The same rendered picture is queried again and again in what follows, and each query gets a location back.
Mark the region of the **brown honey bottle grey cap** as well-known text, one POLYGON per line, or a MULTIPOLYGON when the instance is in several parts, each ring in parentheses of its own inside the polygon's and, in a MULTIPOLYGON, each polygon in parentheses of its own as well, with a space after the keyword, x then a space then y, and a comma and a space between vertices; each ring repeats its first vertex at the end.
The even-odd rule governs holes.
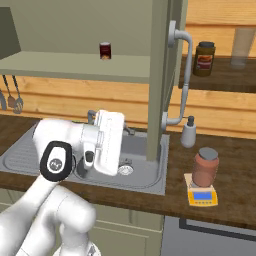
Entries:
POLYGON ((219 165, 218 152, 210 147, 200 148, 194 158, 192 181, 199 187, 210 187, 219 165))

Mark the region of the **grey steel sink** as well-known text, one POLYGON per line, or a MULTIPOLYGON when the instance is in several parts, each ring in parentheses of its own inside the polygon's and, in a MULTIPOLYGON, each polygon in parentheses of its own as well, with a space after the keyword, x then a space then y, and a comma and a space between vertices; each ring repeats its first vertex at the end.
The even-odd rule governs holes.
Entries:
MULTIPOLYGON (((0 170, 29 176, 39 175, 38 157, 32 140, 34 129, 35 127, 32 126, 0 156, 0 170)), ((134 135, 129 135, 127 131, 124 131, 116 176, 107 176, 95 169, 86 171, 83 163, 79 162, 67 181, 164 195, 169 140, 170 136, 163 134, 158 159, 147 161, 147 133, 136 131, 134 135)))

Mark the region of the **white soap dispenser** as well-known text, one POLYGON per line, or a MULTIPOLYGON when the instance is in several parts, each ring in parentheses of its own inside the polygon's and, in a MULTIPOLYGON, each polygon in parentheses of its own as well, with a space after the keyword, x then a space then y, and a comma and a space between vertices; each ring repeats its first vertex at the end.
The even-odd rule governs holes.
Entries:
POLYGON ((189 116, 184 124, 180 141, 185 148, 192 148, 195 145, 196 124, 193 116, 189 116))

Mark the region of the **hanging grey slotted spoon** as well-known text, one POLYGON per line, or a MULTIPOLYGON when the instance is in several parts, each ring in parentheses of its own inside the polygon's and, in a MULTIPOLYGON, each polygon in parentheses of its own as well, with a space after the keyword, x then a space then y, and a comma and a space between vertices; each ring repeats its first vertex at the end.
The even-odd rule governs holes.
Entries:
MULTIPOLYGON (((17 83, 16 77, 12 76, 12 79, 13 79, 16 91, 17 91, 17 93, 19 93, 19 88, 18 88, 18 83, 17 83)), ((15 114, 21 114, 22 110, 23 110, 23 100, 22 100, 21 96, 18 96, 18 98, 15 100, 15 106, 14 106, 13 112, 15 114)))

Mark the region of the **olive green cabinet door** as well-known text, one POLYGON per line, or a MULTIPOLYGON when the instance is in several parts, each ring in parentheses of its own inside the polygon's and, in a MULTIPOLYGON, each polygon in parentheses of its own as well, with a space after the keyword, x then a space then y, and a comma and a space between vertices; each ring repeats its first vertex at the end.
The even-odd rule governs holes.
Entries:
POLYGON ((162 135, 162 114, 168 110, 172 87, 179 76, 182 42, 168 47, 169 23, 176 28, 186 24, 188 0, 153 0, 151 26, 150 79, 147 129, 147 160, 155 161, 159 155, 162 135))
POLYGON ((11 9, 0 7, 0 60, 21 51, 11 9))

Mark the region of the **hanging brown spatula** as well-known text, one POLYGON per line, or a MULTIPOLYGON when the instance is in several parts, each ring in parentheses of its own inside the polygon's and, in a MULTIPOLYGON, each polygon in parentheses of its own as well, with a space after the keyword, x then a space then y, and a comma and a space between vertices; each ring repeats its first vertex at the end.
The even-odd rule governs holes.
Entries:
POLYGON ((8 106, 10 108, 14 109, 14 107, 15 107, 15 98, 11 96, 11 92, 10 92, 10 89, 9 89, 9 85, 8 85, 6 76, 2 75, 2 77, 3 77, 3 80, 4 80, 4 84, 5 84, 5 86, 7 88, 7 91, 8 91, 8 106))

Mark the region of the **hanging grey ladle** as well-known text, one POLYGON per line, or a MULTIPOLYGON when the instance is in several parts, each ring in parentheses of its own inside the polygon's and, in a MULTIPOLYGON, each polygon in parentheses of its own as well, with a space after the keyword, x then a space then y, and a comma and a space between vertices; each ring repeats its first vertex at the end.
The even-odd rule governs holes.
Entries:
MULTIPOLYGON (((5 84, 6 88, 7 88, 6 76, 2 75, 2 77, 3 77, 4 84, 5 84)), ((4 96, 4 94, 3 94, 1 89, 0 89, 0 104, 1 104, 1 109, 6 111, 7 110, 7 103, 6 103, 5 96, 4 96)))

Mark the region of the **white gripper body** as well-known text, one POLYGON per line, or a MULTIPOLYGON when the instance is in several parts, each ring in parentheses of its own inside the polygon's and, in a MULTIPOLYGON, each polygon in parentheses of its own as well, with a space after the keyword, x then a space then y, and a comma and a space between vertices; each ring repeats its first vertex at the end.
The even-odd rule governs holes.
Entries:
POLYGON ((94 168, 105 175, 115 176, 118 172, 124 129, 124 115, 119 112, 100 110, 94 125, 99 127, 94 168))

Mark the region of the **brown jar black lid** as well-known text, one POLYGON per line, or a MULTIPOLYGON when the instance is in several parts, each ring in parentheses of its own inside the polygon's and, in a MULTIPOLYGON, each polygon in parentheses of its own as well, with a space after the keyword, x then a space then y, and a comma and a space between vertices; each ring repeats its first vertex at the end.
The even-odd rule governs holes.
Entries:
POLYGON ((215 44, 210 41, 201 41, 197 45, 193 66, 195 76, 206 77, 211 74, 215 49, 215 44))

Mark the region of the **olive green wall cabinet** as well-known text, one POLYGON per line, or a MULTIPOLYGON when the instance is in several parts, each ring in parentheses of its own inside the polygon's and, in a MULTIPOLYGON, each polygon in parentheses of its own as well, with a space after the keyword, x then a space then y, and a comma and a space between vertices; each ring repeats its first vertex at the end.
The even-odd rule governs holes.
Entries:
POLYGON ((21 51, 0 60, 17 76, 147 83, 153 0, 0 0, 21 51), (111 44, 100 58, 99 44, 111 44))

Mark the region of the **dark wooden wall shelf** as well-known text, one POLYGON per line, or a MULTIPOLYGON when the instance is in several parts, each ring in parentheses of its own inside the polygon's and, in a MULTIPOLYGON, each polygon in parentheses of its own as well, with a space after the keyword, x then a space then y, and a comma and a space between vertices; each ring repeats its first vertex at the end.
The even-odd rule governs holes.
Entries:
POLYGON ((191 75, 190 89, 256 93, 256 59, 248 59, 244 68, 231 65, 230 58, 215 58, 209 76, 191 75))

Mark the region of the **olive green base cabinets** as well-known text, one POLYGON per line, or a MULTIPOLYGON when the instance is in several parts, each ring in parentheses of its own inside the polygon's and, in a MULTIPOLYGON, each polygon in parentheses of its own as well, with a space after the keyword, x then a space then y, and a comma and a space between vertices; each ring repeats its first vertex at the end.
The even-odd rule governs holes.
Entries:
POLYGON ((26 192, 0 213, 0 256, 160 256, 162 230, 97 220, 96 210, 73 192, 57 186, 46 200, 26 192))

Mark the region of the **grey dishwasher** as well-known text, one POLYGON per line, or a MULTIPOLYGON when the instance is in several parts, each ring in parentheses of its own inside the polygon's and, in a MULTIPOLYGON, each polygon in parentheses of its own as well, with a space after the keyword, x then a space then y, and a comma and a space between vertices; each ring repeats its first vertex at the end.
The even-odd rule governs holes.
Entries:
MULTIPOLYGON (((165 217, 161 256, 256 256, 256 242, 179 228, 177 217, 165 217)), ((256 236, 256 230, 186 219, 189 225, 256 236)))

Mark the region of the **dark red can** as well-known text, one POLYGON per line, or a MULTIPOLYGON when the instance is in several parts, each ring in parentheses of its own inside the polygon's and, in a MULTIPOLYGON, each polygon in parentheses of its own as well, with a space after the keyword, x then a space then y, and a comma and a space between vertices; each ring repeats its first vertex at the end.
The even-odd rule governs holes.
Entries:
POLYGON ((101 42, 99 44, 100 58, 109 60, 111 58, 111 44, 109 42, 101 42))

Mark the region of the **yellow digital scale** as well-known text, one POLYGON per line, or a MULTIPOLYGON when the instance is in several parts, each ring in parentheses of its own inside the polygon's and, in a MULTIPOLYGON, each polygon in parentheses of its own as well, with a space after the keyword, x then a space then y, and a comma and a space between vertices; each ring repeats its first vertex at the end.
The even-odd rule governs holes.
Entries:
POLYGON ((185 173, 184 179, 187 185, 187 197, 190 206, 212 207, 218 205, 217 192, 213 186, 202 188, 192 181, 192 174, 185 173))

